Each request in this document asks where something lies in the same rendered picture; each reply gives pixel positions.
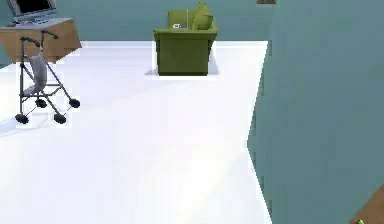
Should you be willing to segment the green cushion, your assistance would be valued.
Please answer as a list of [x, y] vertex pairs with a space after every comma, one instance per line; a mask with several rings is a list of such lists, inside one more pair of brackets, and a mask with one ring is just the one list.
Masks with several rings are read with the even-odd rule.
[[192, 30], [208, 30], [213, 22], [213, 15], [205, 2], [199, 2], [192, 20]]

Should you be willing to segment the brown wooden television stand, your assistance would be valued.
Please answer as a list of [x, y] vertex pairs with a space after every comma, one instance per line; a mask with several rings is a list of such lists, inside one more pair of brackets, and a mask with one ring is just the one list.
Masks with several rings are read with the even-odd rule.
[[55, 39], [50, 34], [44, 35], [44, 57], [56, 63], [66, 55], [81, 47], [79, 35], [73, 18], [56, 18], [45, 22], [18, 24], [14, 27], [0, 28], [0, 43], [3, 44], [12, 63], [20, 61], [21, 37], [41, 40], [41, 31], [47, 30], [58, 36]]

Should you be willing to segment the grey folding stroller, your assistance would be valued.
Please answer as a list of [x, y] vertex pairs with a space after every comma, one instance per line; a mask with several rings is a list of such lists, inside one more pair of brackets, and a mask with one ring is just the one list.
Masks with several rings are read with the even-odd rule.
[[[19, 77], [19, 113], [15, 115], [15, 119], [21, 124], [29, 122], [28, 115], [23, 112], [23, 103], [29, 98], [35, 98], [36, 108], [45, 108], [50, 105], [55, 114], [53, 119], [59, 124], [64, 124], [67, 119], [65, 114], [59, 112], [54, 103], [50, 100], [59, 90], [62, 90], [69, 100], [71, 108], [79, 108], [80, 101], [72, 98], [60, 81], [56, 73], [53, 71], [48, 61], [44, 57], [44, 40], [45, 35], [49, 34], [54, 39], [59, 36], [48, 30], [41, 30], [41, 38], [37, 41], [34, 38], [22, 36], [20, 38], [21, 51], [20, 51], [20, 77]], [[33, 43], [39, 48], [39, 53], [35, 56], [28, 56], [25, 54], [25, 43]]]

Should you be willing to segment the brown wooden furniture corner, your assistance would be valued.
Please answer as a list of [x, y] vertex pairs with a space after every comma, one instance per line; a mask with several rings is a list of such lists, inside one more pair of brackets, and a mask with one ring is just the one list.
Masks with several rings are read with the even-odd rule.
[[384, 184], [369, 198], [349, 224], [384, 224]]

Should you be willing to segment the grey television set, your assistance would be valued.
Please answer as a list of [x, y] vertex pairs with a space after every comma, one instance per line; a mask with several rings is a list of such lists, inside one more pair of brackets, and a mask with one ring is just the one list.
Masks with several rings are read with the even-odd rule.
[[54, 0], [6, 0], [13, 15], [14, 24], [33, 23], [55, 18]]

